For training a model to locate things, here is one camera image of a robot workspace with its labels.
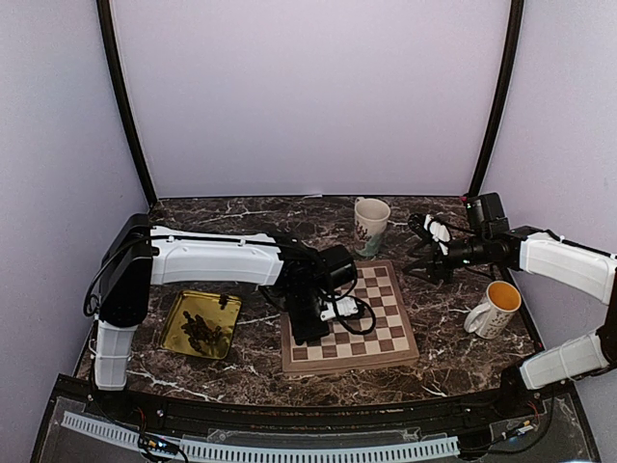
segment lavender wall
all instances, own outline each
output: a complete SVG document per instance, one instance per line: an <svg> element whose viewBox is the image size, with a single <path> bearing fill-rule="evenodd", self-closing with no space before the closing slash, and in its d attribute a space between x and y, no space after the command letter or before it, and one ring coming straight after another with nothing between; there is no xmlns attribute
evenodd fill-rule
<svg viewBox="0 0 617 463"><path fill-rule="evenodd" d="M617 252L617 3L527 2L485 191L512 225L550 227ZM606 308L542 277L517 276L548 347L594 330ZM578 390L604 461L617 455L617 372Z"/></svg>
<svg viewBox="0 0 617 463"><path fill-rule="evenodd" d="M113 2L161 197L466 191L510 2Z"/></svg>
<svg viewBox="0 0 617 463"><path fill-rule="evenodd" d="M95 2L0 2L0 459L28 461L81 299L126 217L146 210Z"/></svg>

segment wooden chessboard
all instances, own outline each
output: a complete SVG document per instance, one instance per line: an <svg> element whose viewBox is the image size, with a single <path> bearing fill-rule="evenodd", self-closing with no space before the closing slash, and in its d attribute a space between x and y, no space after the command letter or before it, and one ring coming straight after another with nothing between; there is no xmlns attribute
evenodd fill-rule
<svg viewBox="0 0 617 463"><path fill-rule="evenodd" d="M358 284L352 294L375 311L377 325L373 332L365 336L353 335L337 321L331 321L330 335L297 345L291 336L289 317L283 313L282 370L285 373L335 373L416 362L419 356L416 340L392 263L389 260L361 261L357 266ZM347 323L355 329L366 329L371 324L370 315L366 313L362 319L348 320Z"/></svg>

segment white mug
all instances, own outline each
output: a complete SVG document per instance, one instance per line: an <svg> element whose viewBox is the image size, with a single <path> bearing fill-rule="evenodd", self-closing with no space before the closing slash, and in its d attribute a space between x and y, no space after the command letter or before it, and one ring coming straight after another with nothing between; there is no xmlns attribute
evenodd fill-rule
<svg viewBox="0 0 617 463"><path fill-rule="evenodd" d="M521 294L506 282L492 282L480 304L465 320L465 331L480 338L496 338L521 306Z"/></svg>
<svg viewBox="0 0 617 463"><path fill-rule="evenodd" d="M364 258L372 258L379 251L388 225L389 206L373 198L357 198L354 210L354 250Z"/></svg>

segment brass tray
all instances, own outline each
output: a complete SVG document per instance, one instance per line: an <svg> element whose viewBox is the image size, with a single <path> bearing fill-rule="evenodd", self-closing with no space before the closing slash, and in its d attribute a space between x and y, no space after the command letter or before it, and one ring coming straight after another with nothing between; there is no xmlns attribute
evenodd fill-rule
<svg viewBox="0 0 617 463"><path fill-rule="evenodd" d="M226 294L184 290L175 298L161 347L206 359L225 359L242 301Z"/></svg>

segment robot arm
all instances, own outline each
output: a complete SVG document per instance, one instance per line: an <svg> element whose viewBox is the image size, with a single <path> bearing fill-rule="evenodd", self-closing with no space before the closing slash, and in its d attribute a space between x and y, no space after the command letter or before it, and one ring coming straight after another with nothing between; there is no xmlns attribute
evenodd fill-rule
<svg viewBox="0 0 617 463"><path fill-rule="evenodd" d="M150 227L147 216L137 214L103 258L94 279L100 280L100 295L92 296L91 286L86 298L85 308L92 297L98 301L95 383L105 391L124 388L133 334L148 312L150 285L216 281L271 286L283 296L292 334L302 344L328 335L329 319L362 315L365 304L335 295L336 287L353 284L357 275L353 258L340 245L318 252L285 234L175 231Z"/></svg>
<svg viewBox="0 0 617 463"><path fill-rule="evenodd" d="M443 232L436 235L439 229L429 229L427 224L437 221L448 228L446 223L435 218L427 222L418 214L410 217L412 230L422 238L420 244L430 245L431 250L409 265L406 272L432 283L449 283L455 268L499 264L575 287L608 305L606 323L596 332L540 352L518 366L518 380L528 390L617 366L617 341L611 333L617 329L615 256L565 240L550 231L531 227L511 230L496 193L464 202L470 237L443 239ZM418 274L418 269L424 269L426 275Z"/></svg>

